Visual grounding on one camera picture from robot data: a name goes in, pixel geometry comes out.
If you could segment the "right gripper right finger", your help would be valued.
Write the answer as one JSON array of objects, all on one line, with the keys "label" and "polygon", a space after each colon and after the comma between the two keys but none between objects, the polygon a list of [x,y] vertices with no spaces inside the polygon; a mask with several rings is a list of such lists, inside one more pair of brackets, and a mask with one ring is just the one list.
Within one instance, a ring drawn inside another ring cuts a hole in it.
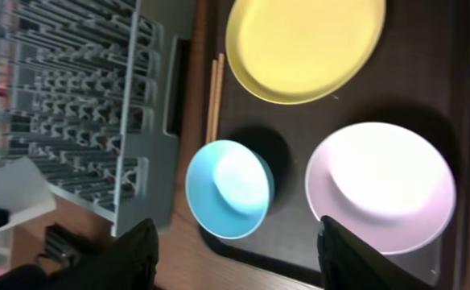
[{"label": "right gripper right finger", "polygon": [[320,271],[326,290],[431,290],[329,216],[317,235]]}]

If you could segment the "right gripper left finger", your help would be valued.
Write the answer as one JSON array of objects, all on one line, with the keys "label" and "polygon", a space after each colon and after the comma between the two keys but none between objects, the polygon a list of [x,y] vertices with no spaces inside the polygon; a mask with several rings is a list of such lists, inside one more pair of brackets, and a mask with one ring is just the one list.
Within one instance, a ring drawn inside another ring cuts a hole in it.
[{"label": "right gripper left finger", "polygon": [[0,290],[156,289],[159,237],[152,219],[139,222],[94,258],[58,275],[24,265],[0,275]]}]

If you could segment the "light blue bowl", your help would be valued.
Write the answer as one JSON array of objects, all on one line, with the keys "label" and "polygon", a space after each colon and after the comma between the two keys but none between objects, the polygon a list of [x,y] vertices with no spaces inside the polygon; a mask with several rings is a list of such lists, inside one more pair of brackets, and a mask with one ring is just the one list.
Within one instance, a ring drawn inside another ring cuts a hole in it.
[{"label": "light blue bowl", "polygon": [[274,202],[274,175],[267,162],[248,147],[217,140],[192,158],[186,174],[192,214],[210,234],[240,239],[252,234]]}]

